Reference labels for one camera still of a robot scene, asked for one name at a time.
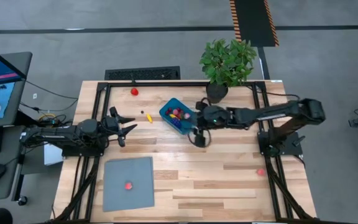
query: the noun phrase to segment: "concrete floor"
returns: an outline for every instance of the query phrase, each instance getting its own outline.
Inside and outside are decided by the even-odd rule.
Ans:
[[[358,25],[358,1],[270,0],[277,26]],[[231,25],[223,0],[0,0],[0,29],[63,29]],[[358,108],[358,30],[278,31],[280,46],[265,48],[271,79],[287,93],[316,98],[327,120],[301,130],[306,171],[317,214],[323,220],[358,223],[358,129],[347,120]],[[182,79],[203,78],[198,59],[205,42],[234,33],[150,32],[108,34],[0,34],[0,54],[31,51],[29,80],[49,90],[77,96],[83,80],[102,80],[105,69],[179,65]],[[261,79],[259,63],[250,79]],[[60,109],[70,100],[26,85],[22,101]],[[23,109],[37,118],[33,111]],[[65,111],[70,118],[75,108]],[[14,223],[50,217],[59,166],[26,176],[22,193],[29,204],[9,199]],[[41,197],[36,197],[41,188]]]

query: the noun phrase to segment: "red fruit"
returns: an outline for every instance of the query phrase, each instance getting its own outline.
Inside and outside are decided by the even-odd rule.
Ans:
[[[131,89],[131,94],[134,95],[134,96],[137,96],[139,94],[139,91],[137,91],[136,88],[132,88]]]

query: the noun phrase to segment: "blue container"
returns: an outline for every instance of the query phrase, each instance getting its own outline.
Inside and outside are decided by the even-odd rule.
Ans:
[[[173,125],[171,123],[171,117],[169,115],[165,115],[165,112],[168,110],[168,108],[172,108],[172,111],[176,108],[180,108],[182,109],[185,113],[190,114],[190,119],[189,121],[185,121],[185,120],[180,120],[181,122],[181,127],[177,128],[175,125]],[[194,118],[194,116],[196,116],[194,114],[194,112],[192,110],[190,110],[187,106],[185,106],[182,102],[180,102],[178,99],[176,98],[172,98],[170,101],[168,101],[168,103],[166,105],[164,105],[161,109],[160,109],[160,116],[162,117],[162,119],[164,119],[170,126],[172,126],[173,128],[175,128],[180,134],[187,134],[191,131],[191,127],[193,126],[190,122],[190,120],[192,118]]]

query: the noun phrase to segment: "wooden table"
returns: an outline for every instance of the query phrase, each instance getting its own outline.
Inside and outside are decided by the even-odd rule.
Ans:
[[[83,82],[74,117],[75,124],[91,117],[97,84],[97,81]],[[266,86],[268,92],[284,93],[282,82],[266,81]],[[197,148],[191,145],[186,136],[178,134],[162,121],[158,111],[173,97],[195,110],[196,101],[206,96],[205,87],[138,87],[138,96],[132,96],[130,89],[111,89],[109,107],[114,105],[121,116],[136,118],[134,122],[138,126],[127,136],[126,147],[110,144],[101,158],[91,222],[275,220],[267,177],[256,173],[257,169],[265,168],[264,158],[259,153],[256,124],[248,131],[211,131],[212,144],[207,148]],[[104,93],[99,111],[102,110],[103,96]],[[286,101],[285,97],[269,95],[271,105]],[[254,108],[252,92],[243,86],[230,88],[220,105]],[[149,123],[140,111],[149,113],[153,123]],[[276,120],[275,125],[283,122],[285,119]],[[112,159],[146,156],[153,157],[155,206],[103,212],[104,163]],[[70,202],[77,160],[77,157],[71,157],[63,163],[54,203],[57,215]],[[305,211],[315,217],[303,165],[292,156],[282,156],[282,160],[289,191]],[[282,217],[286,217],[281,192],[277,192]],[[84,217],[87,196],[85,193],[80,217]]]

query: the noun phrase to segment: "white paper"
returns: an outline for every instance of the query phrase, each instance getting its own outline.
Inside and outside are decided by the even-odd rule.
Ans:
[[[44,145],[44,164],[50,166],[63,162],[62,150],[51,144]]]

